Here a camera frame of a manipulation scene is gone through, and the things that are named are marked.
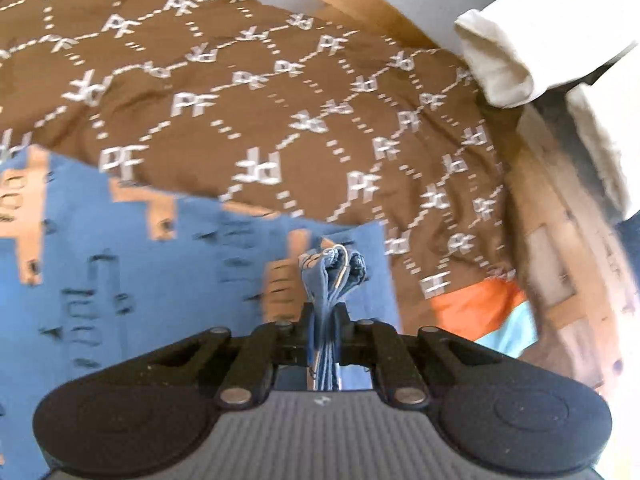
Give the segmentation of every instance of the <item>bed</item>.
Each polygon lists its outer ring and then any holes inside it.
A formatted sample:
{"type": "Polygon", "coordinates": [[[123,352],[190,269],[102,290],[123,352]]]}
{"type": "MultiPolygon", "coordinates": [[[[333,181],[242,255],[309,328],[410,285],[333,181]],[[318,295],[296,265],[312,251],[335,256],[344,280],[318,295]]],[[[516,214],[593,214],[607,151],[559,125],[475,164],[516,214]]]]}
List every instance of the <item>bed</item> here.
{"type": "MultiPolygon", "coordinates": [[[[611,398],[636,287],[544,122],[489,107],[464,63],[383,0],[324,1],[317,16],[255,0],[0,1],[0,305],[22,316],[6,353],[67,352],[82,374],[199,323],[295,319],[292,269],[322,238],[375,262],[360,316],[526,341],[515,356],[537,338],[523,359],[611,398]],[[113,319],[92,310],[103,290],[113,319]],[[68,353],[69,336],[89,353],[68,353]]],[[[68,377],[36,364],[43,387],[68,377]]]]}

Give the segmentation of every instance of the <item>gray ribbed plastic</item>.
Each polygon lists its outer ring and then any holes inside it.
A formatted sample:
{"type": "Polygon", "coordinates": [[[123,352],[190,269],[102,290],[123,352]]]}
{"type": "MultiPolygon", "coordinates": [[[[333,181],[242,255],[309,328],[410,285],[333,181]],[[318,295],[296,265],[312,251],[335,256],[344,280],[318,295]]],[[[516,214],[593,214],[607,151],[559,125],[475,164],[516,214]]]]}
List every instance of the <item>gray ribbed plastic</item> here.
{"type": "MultiPolygon", "coordinates": [[[[200,448],[144,480],[506,480],[456,454],[429,419],[372,392],[272,392],[223,415],[200,448]]],[[[562,476],[602,480],[593,470],[562,476]]],[[[78,480],[55,473],[48,480],[78,480]]]]}

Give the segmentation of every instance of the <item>light blue fabric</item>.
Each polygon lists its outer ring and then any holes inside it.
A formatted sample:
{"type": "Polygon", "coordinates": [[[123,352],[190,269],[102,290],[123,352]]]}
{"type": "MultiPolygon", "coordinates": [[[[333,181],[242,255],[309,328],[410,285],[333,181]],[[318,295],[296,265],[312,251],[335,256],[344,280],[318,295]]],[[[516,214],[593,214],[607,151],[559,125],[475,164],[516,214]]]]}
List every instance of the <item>light blue fabric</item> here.
{"type": "Polygon", "coordinates": [[[524,301],[511,311],[498,330],[482,336],[476,343],[517,358],[537,340],[536,319],[529,301],[524,301]]]}
{"type": "Polygon", "coordinates": [[[332,313],[350,290],[361,285],[367,275],[363,256],[342,245],[309,251],[300,256],[302,282],[309,301],[314,304],[314,343],[317,390],[340,390],[341,372],[335,358],[332,313]]]}
{"type": "MultiPolygon", "coordinates": [[[[27,151],[2,167],[23,168],[27,151]]],[[[211,326],[246,335],[263,322],[265,264],[286,258],[287,234],[306,228],[357,249],[370,280],[345,299],[352,319],[399,329],[377,223],[357,228],[226,212],[217,200],[177,200],[175,240],[148,238],[145,203],[113,203],[104,174],[52,154],[43,283],[20,284],[15,242],[0,238],[0,441],[2,480],[35,480],[47,468],[31,433],[40,399],[68,380],[171,344],[211,326]]],[[[370,387],[363,369],[347,388],[370,387]]]]}

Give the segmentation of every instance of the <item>orange fabric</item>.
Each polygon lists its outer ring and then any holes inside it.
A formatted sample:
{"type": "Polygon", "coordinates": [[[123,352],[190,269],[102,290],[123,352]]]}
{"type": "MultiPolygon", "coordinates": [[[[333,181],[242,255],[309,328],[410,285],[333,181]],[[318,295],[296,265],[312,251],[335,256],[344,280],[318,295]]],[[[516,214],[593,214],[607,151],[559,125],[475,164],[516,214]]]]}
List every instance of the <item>orange fabric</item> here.
{"type": "Polygon", "coordinates": [[[307,297],[298,267],[298,257],[310,247],[310,236],[306,229],[290,231],[287,236],[289,257],[267,264],[262,294],[265,322],[297,321],[300,317],[307,297]]]}
{"type": "Polygon", "coordinates": [[[475,341],[498,330],[527,299],[516,282],[492,278],[431,298],[438,326],[475,341]]]}
{"type": "Polygon", "coordinates": [[[49,152],[35,145],[28,150],[24,170],[0,173],[0,238],[15,238],[20,282],[39,285],[49,152]]]}
{"type": "Polygon", "coordinates": [[[109,188],[114,202],[146,202],[146,224],[151,240],[175,238],[173,225],[177,211],[173,196],[148,187],[124,187],[117,178],[109,179],[109,188]]]}

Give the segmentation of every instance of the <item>orange pattern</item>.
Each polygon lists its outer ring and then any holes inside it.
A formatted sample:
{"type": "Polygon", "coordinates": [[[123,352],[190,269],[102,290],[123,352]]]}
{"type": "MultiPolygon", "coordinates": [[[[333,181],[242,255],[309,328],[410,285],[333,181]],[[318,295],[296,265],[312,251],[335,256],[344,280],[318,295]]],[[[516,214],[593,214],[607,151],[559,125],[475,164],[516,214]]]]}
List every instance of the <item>orange pattern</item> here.
{"type": "Polygon", "coordinates": [[[431,306],[439,327],[475,341],[498,330],[526,299],[516,282],[491,278],[431,298],[431,306]]]}
{"type": "Polygon", "coordinates": [[[24,170],[0,173],[0,238],[15,239],[20,282],[39,285],[49,153],[39,146],[28,150],[24,170]]]}
{"type": "Polygon", "coordinates": [[[175,238],[175,199],[168,193],[149,187],[121,186],[117,178],[109,179],[111,198],[114,202],[146,202],[146,224],[151,240],[175,238]]]}

